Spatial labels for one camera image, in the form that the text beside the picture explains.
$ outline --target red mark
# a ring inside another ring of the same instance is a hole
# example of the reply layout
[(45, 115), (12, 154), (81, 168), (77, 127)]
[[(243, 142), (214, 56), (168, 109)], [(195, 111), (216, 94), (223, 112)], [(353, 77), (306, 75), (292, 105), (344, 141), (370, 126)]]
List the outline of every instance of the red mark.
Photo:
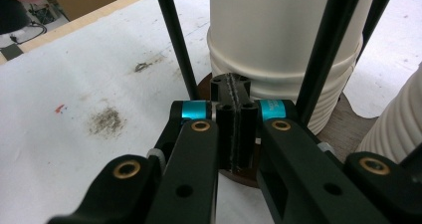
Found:
[(62, 107), (63, 107), (64, 105), (61, 105), (61, 106), (59, 106), (59, 107), (57, 107), (56, 108), (56, 113), (59, 113), (60, 112), (60, 110), (62, 109)]

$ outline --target dirt stain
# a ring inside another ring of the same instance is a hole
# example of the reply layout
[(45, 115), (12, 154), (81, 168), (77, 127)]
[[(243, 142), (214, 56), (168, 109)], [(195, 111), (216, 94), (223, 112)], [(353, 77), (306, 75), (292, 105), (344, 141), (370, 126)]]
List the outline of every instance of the dirt stain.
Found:
[(106, 108), (91, 117), (90, 133), (105, 138), (115, 137), (123, 128), (123, 122), (115, 108)]
[(143, 70), (147, 69), (149, 66), (151, 66), (152, 64), (147, 64), (147, 63), (139, 63), (136, 65), (136, 67), (134, 68), (134, 71), (136, 73), (141, 73)]

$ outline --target white table surface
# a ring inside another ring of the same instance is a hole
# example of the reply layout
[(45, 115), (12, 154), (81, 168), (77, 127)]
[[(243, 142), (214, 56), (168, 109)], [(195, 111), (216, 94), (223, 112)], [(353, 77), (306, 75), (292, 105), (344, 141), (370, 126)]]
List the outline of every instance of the white table surface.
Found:
[[(209, 0), (175, 2), (199, 83), (210, 73)], [(397, 68), (394, 81), (404, 84), (420, 63), (422, 13), (411, 9), (420, 11), (422, 0), (396, 2), (403, 10), (393, 9), (381, 21), (393, 31), (387, 38), (375, 33), (377, 41), (371, 41), (389, 45), (369, 44), (354, 76), (373, 82), (370, 71), (379, 69), (365, 64), (388, 60)], [(407, 36), (400, 35), (399, 25)], [(139, 63), (152, 65), (135, 73)], [(392, 99), (400, 86), (380, 76)], [(73, 212), (110, 160), (146, 155), (171, 103), (183, 100), (187, 92), (156, 0), (138, 1), (0, 66), (0, 223), (45, 223)], [(108, 108), (118, 112), (121, 126), (96, 133), (95, 116)], [(372, 114), (383, 109), (377, 108)], [(217, 223), (272, 223), (258, 189), (220, 175), (218, 191)]]

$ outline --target screw hole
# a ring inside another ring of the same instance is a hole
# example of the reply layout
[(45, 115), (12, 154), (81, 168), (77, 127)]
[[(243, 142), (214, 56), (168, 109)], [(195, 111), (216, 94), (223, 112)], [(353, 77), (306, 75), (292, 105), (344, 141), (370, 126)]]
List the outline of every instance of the screw hole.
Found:
[(186, 198), (192, 195), (193, 188), (190, 185), (180, 185), (176, 188), (176, 194), (179, 197)]
[(334, 195), (334, 196), (339, 196), (339, 195), (342, 194), (341, 188), (339, 186), (335, 185), (335, 184), (332, 184), (332, 183), (326, 183), (323, 186), (323, 189), (325, 189), (326, 192), (328, 192), (329, 194)]
[(287, 131), (291, 128), (291, 125), (286, 122), (286, 121), (282, 121), (282, 120), (275, 120), (272, 123), (273, 128), (281, 130), (281, 131)]
[(135, 160), (128, 160), (120, 163), (113, 171), (114, 177), (118, 179), (127, 179), (133, 177), (139, 172), (140, 164)]
[(210, 126), (211, 125), (206, 121), (196, 121), (191, 125), (192, 129), (195, 131), (206, 131)]
[(372, 158), (372, 157), (362, 157), (359, 160), (359, 164), (369, 172), (378, 175), (387, 175), (390, 173), (390, 168), (384, 162)]

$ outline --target black metal rod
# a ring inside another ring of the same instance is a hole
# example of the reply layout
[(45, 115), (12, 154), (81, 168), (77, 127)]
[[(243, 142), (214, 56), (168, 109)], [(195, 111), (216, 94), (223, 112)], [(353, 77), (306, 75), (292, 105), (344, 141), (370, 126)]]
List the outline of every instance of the black metal rod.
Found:
[(358, 1), (327, 0), (297, 101), (297, 110), (305, 125), (310, 122)]
[(190, 64), (189, 55), (187, 53), (186, 44), (183, 38), (182, 29), (180, 27), (179, 18), (177, 17), (176, 6), (173, 0), (158, 0), (173, 44), (174, 53), (179, 63), (180, 71), (186, 85), (190, 100), (199, 100), (198, 87), (196, 85), (195, 76), (193, 75), (192, 65)]
[(372, 36), (373, 31), (375, 30), (376, 25), (379, 22), (382, 14), (384, 13), (385, 8), (388, 5), (390, 0), (373, 0), (369, 8), (368, 17), (366, 18), (365, 26), (363, 27), (363, 44), (362, 49), (360, 50), (357, 61), (363, 53), (370, 37)]

